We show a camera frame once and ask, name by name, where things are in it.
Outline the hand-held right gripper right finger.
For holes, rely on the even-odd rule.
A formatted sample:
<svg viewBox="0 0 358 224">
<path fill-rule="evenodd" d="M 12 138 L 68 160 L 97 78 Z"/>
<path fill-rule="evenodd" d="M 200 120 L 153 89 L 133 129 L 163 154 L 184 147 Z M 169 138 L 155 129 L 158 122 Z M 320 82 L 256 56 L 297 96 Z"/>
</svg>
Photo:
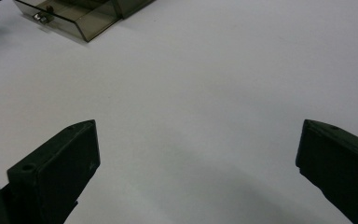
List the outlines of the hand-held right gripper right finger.
<svg viewBox="0 0 358 224">
<path fill-rule="evenodd" d="M 358 136 L 306 119 L 296 166 L 330 203 L 358 224 Z"/>
</svg>

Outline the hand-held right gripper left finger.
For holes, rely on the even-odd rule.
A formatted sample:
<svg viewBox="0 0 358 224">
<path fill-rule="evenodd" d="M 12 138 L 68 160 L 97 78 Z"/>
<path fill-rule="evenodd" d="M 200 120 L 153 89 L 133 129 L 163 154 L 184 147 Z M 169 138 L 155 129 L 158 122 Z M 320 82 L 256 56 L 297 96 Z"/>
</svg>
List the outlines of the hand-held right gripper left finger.
<svg viewBox="0 0 358 224">
<path fill-rule="evenodd" d="M 9 168 L 20 224 L 63 224 L 100 164 L 91 119 L 63 129 Z"/>
</svg>

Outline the smoky transparent drawer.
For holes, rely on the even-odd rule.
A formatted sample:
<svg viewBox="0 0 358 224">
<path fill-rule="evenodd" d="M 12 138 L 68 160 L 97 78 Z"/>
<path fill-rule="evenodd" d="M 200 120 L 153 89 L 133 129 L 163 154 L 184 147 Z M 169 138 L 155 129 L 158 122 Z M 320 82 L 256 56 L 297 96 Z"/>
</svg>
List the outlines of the smoky transparent drawer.
<svg viewBox="0 0 358 224">
<path fill-rule="evenodd" d="M 13 0 L 43 26 L 90 42 L 119 20 L 112 0 Z"/>
</svg>

